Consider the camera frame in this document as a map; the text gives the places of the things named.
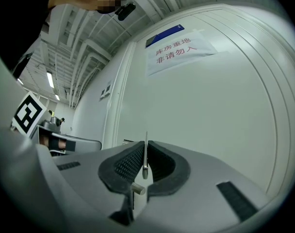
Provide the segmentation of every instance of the ceiling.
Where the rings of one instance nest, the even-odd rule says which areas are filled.
[[[127,0],[136,9],[119,21],[114,13],[101,15],[72,5],[55,7],[44,25],[41,43],[20,79],[24,86],[51,100],[76,107],[94,77],[105,68],[119,47],[134,34],[181,8],[206,2],[240,1],[264,6],[285,15],[276,0]],[[53,74],[51,88],[46,72]]]

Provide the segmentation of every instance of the person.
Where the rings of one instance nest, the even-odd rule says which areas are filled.
[[[15,78],[19,78],[33,51],[39,45],[42,26],[55,6],[72,4],[85,10],[97,10],[102,14],[114,12],[121,6],[121,0],[1,1],[0,57]]]

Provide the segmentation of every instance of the white door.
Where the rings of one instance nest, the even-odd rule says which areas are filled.
[[[124,139],[144,140],[148,131],[149,140],[219,158],[274,196],[287,172],[289,118],[295,118],[295,112],[288,116],[281,92],[283,85],[290,92],[289,85],[279,84],[272,69],[279,68],[280,60],[251,33],[256,26],[233,14],[228,20],[226,13],[215,10],[184,17],[137,43],[123,95],[117,145]],[[147,39],[178,24],[185,30],[145,47]],[[217,54],[147,75],[149,50],[156,52],[167,42],[196,31]],[[276,47],[273,39],[267,44]]]

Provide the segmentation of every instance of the white sign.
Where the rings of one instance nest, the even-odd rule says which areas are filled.
[[[216,49],[200,32],[187,33],[156,48],[148,49],[147,76],[216,53]]]
[[[12,123],[20,133],[30,136],[45,112],[48,113],[46,107],[32,92],[28,92],[18,107]]]

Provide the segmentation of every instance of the ceiling light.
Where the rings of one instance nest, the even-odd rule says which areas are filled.
[[[20,79],[17,79],[21,84],[23,84],[23,82]]]
[[[47,78],[48,78],[48,80],[49,80],[49,85],[50,85],[52,88],[54,88],[54,83],[53,83],[53,81],[52,81],[52,73],[51,73],[50,71],[47,71],[46,74],[47,74]]]

